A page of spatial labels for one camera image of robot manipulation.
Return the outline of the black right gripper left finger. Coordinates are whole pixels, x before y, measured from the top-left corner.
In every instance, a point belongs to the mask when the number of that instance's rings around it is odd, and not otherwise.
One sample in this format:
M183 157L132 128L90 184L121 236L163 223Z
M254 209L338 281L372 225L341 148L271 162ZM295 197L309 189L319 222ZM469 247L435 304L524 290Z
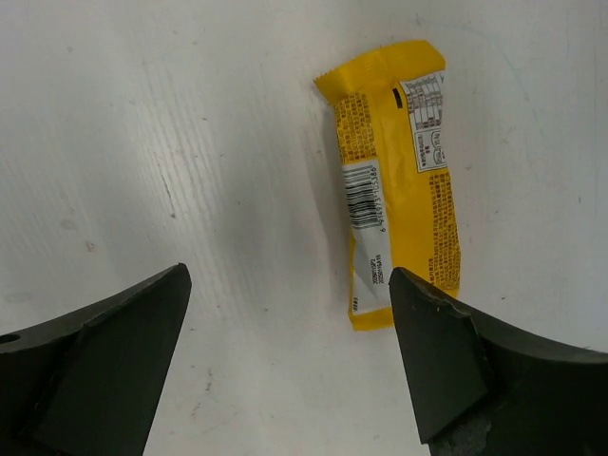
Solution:
M191 289L179 263L2 335L2 454L143 454Z

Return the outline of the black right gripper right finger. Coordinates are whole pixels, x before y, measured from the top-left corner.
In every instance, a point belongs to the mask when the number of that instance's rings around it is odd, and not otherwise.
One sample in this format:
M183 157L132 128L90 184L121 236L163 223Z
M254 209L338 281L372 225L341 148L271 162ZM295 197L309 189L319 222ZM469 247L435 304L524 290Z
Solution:
M483 313L418 275L389 280L418 434L433 455L603 455L607 356Z

